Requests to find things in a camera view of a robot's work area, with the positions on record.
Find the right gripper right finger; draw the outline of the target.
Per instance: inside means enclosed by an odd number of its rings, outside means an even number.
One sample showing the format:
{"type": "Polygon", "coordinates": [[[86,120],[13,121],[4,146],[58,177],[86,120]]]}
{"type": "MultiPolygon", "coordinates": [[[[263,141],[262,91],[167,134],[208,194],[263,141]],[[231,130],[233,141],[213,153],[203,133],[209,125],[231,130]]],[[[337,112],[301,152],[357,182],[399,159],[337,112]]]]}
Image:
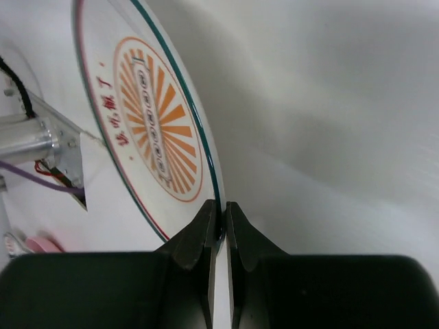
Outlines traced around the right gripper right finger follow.
{"type": "Polygon", "coordinates": [[[290,255],[227,204],[233,328],[437,328],[438,292],[399,255],[290,255]]]}

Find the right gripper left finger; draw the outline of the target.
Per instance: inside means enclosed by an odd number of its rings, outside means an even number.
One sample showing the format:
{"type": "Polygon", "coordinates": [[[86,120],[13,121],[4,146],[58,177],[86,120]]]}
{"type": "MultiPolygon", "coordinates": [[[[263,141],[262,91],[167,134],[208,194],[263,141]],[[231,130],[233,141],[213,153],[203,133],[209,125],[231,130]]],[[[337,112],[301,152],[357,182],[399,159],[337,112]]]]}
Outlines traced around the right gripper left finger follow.
{"type": "Polygon", "coordinates": [[[153,252],[28,254],[1,272],[2,328],[211,328],[217,206],[153,252]]]}

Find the orange sunburst plate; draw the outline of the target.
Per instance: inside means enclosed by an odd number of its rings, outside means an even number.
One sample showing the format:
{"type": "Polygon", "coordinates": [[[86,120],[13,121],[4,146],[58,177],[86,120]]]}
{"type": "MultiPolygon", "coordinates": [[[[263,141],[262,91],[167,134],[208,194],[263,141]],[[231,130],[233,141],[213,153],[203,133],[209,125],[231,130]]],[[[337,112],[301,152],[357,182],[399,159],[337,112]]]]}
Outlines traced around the orange sunburst plate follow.
{"type": "Polygon", "coordinates": [[[74,1],[76,57],[110,158],[167,241],[212,199],[225,209],[219,156],[191,77],[145,1],[74,1]]]}

